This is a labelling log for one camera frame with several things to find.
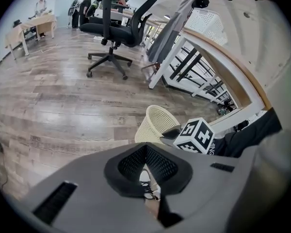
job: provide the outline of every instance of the wooden floor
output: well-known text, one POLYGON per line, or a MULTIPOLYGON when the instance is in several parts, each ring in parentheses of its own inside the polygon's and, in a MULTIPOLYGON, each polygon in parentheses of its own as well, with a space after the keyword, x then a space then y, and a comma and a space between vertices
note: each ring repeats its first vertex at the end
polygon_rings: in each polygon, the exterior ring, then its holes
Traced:
POLYGON ((180 123, 203 117, 213 121, 216 105, 189 94, 165 88, 150 90, 146 81, 152 70, 140 56, 140 47, 121 46, 115 52, 133 59, 121 62, 129 77, 110 62, 86 72, 89 52, 106 52, 93 36, 71 29, 57 29, 55 38, 31 41, 29 52, 16 50, 0 64, 0 185, 21 198, 43 178, 70 161, 90 153, 134 142, 146 108, 155 104, 171 112, 180 123))

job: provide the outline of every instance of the black cloth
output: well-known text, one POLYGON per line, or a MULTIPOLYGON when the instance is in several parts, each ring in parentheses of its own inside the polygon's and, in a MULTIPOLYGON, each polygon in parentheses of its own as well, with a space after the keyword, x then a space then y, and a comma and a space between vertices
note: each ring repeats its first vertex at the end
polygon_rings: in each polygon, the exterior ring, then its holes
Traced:
POLYGON ((79 12, 75 10, 72 15, 72 27, 77 28, 79 26, 79 12))
POLYGON ((83 0, 83 2, 80 5, 80 16, 83 15, 85 7, 87 7, 87 9, 85 11, 85 14, 86 14, 86 12, 88 11, 88 9, 91 6, 91 4, 92 4, 92 0, 83 0))
POLYGON ((85 24, 85 23, 88 23, 88 22, 89 22, 89 19, 87 17, 85 17, 85 15, 80 13, 80 26, 85 24))
POLYGON ((260 144, 265 137, 281 129, 279 119, 272 108, 243 130, 214 140, 211 147, 214 145, 214 155, 239 158, 245 148, 260 144))

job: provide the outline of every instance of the chair backrest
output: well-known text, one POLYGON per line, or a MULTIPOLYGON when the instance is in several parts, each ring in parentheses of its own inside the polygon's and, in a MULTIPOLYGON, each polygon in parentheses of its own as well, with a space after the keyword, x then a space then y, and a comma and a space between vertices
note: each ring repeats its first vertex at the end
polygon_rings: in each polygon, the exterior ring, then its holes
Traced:
POLYGON ((133 37, 135 38, 136 45, 138 45, 142 38, 144 33, 144 26, 146 23, 146 20, 149 18, 149 16, 146 16, 144 20, 141 20, 141 17, 152 7, 152 5, 157 0, 147 0, 141 7, 134 13, 134 15, 131 18, 130 28, 131 33, 133 37))

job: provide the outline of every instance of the hanging clothes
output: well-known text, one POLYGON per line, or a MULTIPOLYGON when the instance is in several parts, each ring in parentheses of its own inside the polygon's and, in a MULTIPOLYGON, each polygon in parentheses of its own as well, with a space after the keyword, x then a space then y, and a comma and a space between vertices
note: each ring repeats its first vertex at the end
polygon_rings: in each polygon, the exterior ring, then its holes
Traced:
POLYGON ((188 20, 188 15, 195 0, 182 0, 179 8, 163 28, 155 42, 147 52, 148 59, 152 63, 162 63, 170 52, 176 37, 188 20))

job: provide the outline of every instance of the woman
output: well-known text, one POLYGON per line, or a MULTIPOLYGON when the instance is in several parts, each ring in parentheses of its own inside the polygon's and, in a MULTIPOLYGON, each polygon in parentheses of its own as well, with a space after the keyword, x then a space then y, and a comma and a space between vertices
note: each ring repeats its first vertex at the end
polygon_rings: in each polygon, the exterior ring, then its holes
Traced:
POLYGON ((39 2, 35 5, 35 11, 34 14, 36 17, 40 17, 43 15, 43 13, 47 10, 47 2, 45 0, 39 0, 39 2))

